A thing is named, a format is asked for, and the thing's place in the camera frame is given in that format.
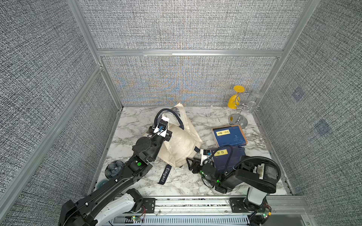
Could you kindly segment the cream canvas tote bag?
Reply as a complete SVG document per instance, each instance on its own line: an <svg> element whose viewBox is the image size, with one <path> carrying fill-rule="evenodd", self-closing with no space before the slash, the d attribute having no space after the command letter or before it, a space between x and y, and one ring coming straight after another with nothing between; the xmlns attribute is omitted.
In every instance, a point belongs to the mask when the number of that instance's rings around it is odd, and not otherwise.
<svg viewBox="0 0 362 226"><path fill-rule="evenodd" d="M172 132L172 136L169 141L163 142L157 155L166 163L159 180L161 185L165 184L171 169L185 165L187 158L193 158L200 152L203 143L181 103L171 109L161 109L155 116L153 127L157 126L164 118L168 119L168 130Z"/></svg>

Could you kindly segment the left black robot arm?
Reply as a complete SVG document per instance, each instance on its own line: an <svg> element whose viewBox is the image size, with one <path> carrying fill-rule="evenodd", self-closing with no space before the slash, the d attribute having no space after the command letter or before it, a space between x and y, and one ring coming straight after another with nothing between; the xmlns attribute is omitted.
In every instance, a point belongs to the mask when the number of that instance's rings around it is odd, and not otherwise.
<svg viewBox="0 0 362 226"><path fill-rule="evenodd" d="M100 223L101 211L110 204L117 195L138 182L151 169L163 143L170 141L172 132L166 135L151 134L141 137L133 146L133 155L124 165L122 172L117 173L100 189L90 195L73 202L67 201L61 208L59 226L95 226Z"/></svg>

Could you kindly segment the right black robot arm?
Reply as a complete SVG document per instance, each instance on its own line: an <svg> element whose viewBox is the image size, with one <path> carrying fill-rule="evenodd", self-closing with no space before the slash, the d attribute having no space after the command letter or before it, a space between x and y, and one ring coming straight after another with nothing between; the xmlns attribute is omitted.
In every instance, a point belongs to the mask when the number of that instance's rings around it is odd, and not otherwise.
<svg viewBox="0 0 362 226"><path fill-rule="evenodd" d="M246 183L250 186L244 199L244 208L254 211L266 205L267 195L276 193L281 178L281 169L272 159L263 156L242 156L229 171L220 172L209 159L187 158L188 168L199 174L204 184L217 192L226 194L236 186Z"/></svg>

